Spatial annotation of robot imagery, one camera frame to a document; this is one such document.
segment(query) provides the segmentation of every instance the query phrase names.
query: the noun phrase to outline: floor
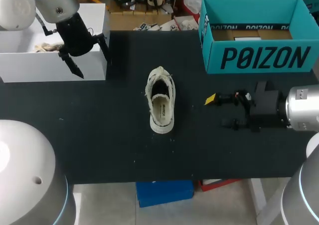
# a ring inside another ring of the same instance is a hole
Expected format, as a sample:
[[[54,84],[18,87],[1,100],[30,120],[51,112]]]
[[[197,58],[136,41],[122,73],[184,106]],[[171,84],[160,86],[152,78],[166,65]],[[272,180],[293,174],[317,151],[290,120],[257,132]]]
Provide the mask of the floor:
[[[76,185],[76,225],[255,225],[256,215],[246,181],[190,200],[140,208],[135,183]]]

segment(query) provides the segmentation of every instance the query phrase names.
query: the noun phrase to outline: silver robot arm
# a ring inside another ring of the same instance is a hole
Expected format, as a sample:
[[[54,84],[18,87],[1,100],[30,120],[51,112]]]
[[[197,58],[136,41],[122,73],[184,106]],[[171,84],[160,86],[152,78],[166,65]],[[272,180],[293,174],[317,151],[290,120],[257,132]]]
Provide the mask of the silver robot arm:
[[[292,88],[286,99],[286,115],[294,130],[319,132],[319,85]],[[307,160],[283,191],[281,214],[285,225],[319,224],[318,144],[319,133],[310,139],[305,149]]]
[[[319,132],[319,85],[293,87],[286,99],[286,116],[296,131]]]
[[[0,30],[23,30],[35,18],[35,7],[48,23],[71,18],[79,9],[77,0],[0,0]]]

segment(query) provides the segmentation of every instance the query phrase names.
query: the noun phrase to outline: shoe sole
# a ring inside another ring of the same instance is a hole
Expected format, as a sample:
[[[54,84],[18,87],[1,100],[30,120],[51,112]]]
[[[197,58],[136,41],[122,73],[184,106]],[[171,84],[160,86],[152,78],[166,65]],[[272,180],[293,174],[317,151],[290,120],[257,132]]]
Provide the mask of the shoe sole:
[[[157,74],[157,73],[158,73],[158,69],[157,69],[157,68],[156,68],[156,69],[153,69],[153,70],[150,72],[150,74],[149,74],[148,81],[150,80],[150,78],[151,78],[153,75],[155,75],[155,74]],[[169,75],[169,76],[170,76],[170,74],[169,74],[166,70],[164,70],[164,73],[165,73],[165,75]],[[171,81],[172,81],[172,86],[173,86],[173,118],[172,118],[170,124],[168,124],[168,125],[165,126],[165,127],[161,127],[161,126],[155,124],[155,122],[154,122],[154,120],[153,120],[153,118],[152,118],[152,115],[150,115],[150,126],[151,126],[151,129],[152,129],[154,132],[158,133],[158,134],[166,134],[166,133],[170,132],[170,131],[173,129],[173,127],[174,127],[174,120],[175,120],[175,118],[174,118],[174,108],[175,108],[176,90],[175,90],[175,84],[174,84],[173,79],[172,79]]]

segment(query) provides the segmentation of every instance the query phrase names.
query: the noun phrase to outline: robotic arm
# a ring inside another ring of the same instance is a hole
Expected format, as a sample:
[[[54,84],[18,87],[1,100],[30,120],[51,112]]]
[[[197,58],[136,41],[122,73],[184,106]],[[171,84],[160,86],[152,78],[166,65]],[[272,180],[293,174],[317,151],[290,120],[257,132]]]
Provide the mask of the robotic arm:
[[[80,14],[77,0],[0,0],[0,30],[23,30],[34,21],[39,9],[48,23],[56,24],[64,46],[59,56],[66,62],[73,74],[84,78],[71,56],[81,56],[98,43],[105,59],[110,62],[108,47],[103,34],[92,36]]]

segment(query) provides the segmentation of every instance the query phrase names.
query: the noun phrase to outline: shoe insole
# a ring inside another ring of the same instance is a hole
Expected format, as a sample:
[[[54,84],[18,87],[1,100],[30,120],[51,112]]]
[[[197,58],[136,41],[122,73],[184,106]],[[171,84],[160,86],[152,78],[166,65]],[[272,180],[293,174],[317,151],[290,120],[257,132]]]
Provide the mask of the shoe insole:
[[[169,101],[165,97],[157,97],[153,100],[153,110],[156,119],[163,125],[170,122]]]

